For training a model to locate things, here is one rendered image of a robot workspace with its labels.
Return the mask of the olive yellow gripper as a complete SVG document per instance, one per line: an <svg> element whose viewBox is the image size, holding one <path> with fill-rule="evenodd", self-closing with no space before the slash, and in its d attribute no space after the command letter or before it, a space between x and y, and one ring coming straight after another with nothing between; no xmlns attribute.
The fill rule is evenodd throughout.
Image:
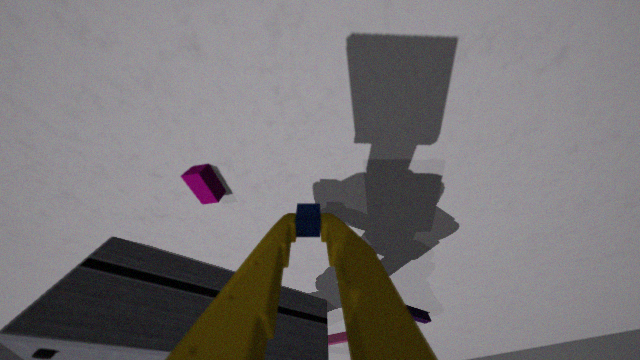
<svg viewBox="0 0 640 360"><path fill-rule="evenodd" d="M165 360L264 360L273 339L296 213L282 216ZM438 360L375 251L331 213L321 242L335 266L351 360Z"/></svg>

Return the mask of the magenta rod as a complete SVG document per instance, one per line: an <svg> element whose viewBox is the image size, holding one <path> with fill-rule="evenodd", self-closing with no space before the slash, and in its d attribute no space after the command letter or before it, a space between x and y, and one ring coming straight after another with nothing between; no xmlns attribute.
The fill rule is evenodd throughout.
<svg viewBox="0 0 640 360"><path fill-rule="evenodd" d="M192 166L181 177L202 205L218 203L226 193L210 164Z"/></svg>

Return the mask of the pink flat bar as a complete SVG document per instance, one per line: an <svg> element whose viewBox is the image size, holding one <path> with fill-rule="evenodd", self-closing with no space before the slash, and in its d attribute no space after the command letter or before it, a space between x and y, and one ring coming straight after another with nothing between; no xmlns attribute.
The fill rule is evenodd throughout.
<svg viewBox="0 0 640 360"><path fill-rule="evenodd" d="M328 345L348 342L346 332L328 335Z"/></svg>

